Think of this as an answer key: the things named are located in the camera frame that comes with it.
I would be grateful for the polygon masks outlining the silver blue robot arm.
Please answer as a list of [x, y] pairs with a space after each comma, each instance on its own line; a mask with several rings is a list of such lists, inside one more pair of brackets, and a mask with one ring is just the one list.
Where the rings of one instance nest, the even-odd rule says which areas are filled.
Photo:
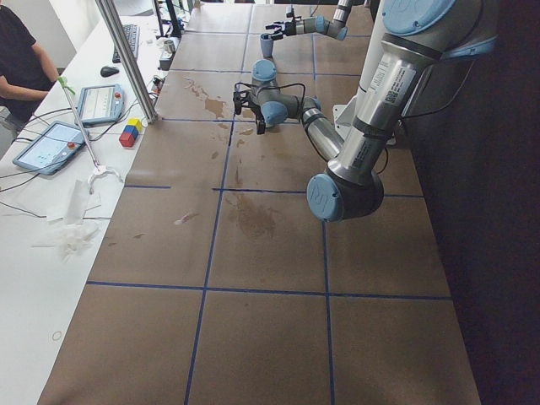
[[252, 110], [258, 133], [287, 119], [300, 122], [327, 162], [306, 191], [318, 219], [367, 216], [384, 196], [375, 164], [419, 81], [438, 62], [492, 51], [498, 13], [496, 1], [382, 1], [357, 94], [333, 121], [318, 100], [285, 94], [268, 58], [254, 63], [250, 83], [235, 85], [235, 111]]
[[332, 19], [326, 19], [322, 15], [310, 16], [303, 19], [296, 16], [294, 5], [290, 4], [286, 8], [287, 21], [274, 21], [265, 26], [266, 32], [262, 34], [265, 40], [279, 41], [285, 36], [303, 35], [318, 33], [324, 36], [343, 41], [348, 33], [347, 20], [352, 8], [365, 1], [339, 0], [335, 8]]

